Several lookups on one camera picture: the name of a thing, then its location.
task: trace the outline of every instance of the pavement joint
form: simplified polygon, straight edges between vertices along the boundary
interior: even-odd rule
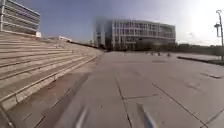
[[[123,95],[122,95],[122,93],[121,93],[121,88],[120,88],[120,86],[119,86],[119,82],[118,82],[116,76],[115,76],[115,81],[116,81],[116,85],[117,85],[117,87],[118,87],[119,94],[120,94],[120,96],[121,96],[121,98],[122,98],[122,102],[123,102],[124,109],[125,109],[125,113],[126,113],[126,118],[127,118],[127,120],[128,120],[128,123],[129,123],[130,128],[132,128],[132,124],[131,124],[130,116],[128,115],[127,106],[126,106],[126,104],[125,104],[125,102],[124,102],[124,97],[123,97]]]
[[[150,98],[150,97],[154,97],[154,96],[158,96],[158,94],[153,94],[151,96],[126,97],[123,100],[132,100],[132,99],[140,99],[140,98]]]
[[[206,73],[201,73],[201,74],[204,75],[204,76],[214,78],[214,79],[222,79],[224,77],[224,76],[213,76],[213,75],[209,75],[209,74],[206,74]]]
[[[198,88],[196,88],[196,87],[194,87],[194,86],[192,86],[192,85],[186,83],[185,81],[176,79],[176,78],[174,78],[174,77],[172,77],[172,76],[169,76],[169,78],[172,79],[172,80],[174,80],[174,81],[177,81],[177,82],[183,82],[183,83],[184,83],[184,86],[186,86],[187,88],[191,88],[191,89],[194,89],[194,90],[196,90],[196,91],[198,91],[198,92],[202,92],[200,89],[198,89]]]
[[[216,118],[219,117],[219,115],[221,115],[223,113],[224,109],[222,109],[220,112],[218,112],[215,116],[213,116],[210,120],[208,120],[205,124],[209,124],[211,123],[212,121],[214,121]]]
[[[174,102],[176,102],[180,107],[182,107],[186,112],[188,112],[191,116],[193,116],[195,119],[197,119],[198,121],[200,121],[203,124],[203,127],[208,128],[208,126],[201,121],[197,116],[195,116],[193,113],[191,113],[187,108],[185,108],[180,102],[178,102],[177,100],[175,100],[172,96],[170,96],[166,91],[164,91],[163,89],[161,89],[159,86],[157,86],[156,84],[152,83],[153,86],[155,86],[156,88],[158,88],[160,91],[162,91],[165,95],[167,95],[169,98],[171,98]]]

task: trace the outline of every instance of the concrete staircase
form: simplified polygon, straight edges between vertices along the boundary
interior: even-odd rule
[[[100,54],[76,44],[0,33],[0,103],[8,110]]]

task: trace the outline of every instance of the blue sky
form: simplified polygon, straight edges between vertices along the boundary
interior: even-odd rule
[[[223,0],[17,0],[41,14],[43,36],[89,41],[96,17],[150,20],[176,26],[177,41],[220,44],[214,24]]]

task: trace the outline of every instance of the street lamp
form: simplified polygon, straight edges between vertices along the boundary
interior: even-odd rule
[[[221,28],[221,42],[222,42],[222,48],[221,48],[221,54],[222,54],[222,61],[224,60],[224,57],[223,57],[223,28],[222,28],[222,17],[221,17],[221,10],[216,10],[216,13],[218,13],[219,15],[219,23],[216,23],[216,25],[214,27],[217,28],[217,36],[219,37],[219,34],[218,34],[218,28],[220,27]]]

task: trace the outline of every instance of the building facade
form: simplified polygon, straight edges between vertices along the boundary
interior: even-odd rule
[[[134,50],[138,44],[175,43],[175,26],[140,20],[98,19],[94,45],[112,49]]]
[[[50,37],[49,39],[58,40],[58,41],[65,41],[65,42],[71,42],[72,41],[72,39],[69,39],[69,38],[66,38],[66,37],[63,37],[63,36]]]
[[[36,35],[40,14],[13,0],[0,0],[0,31]]]

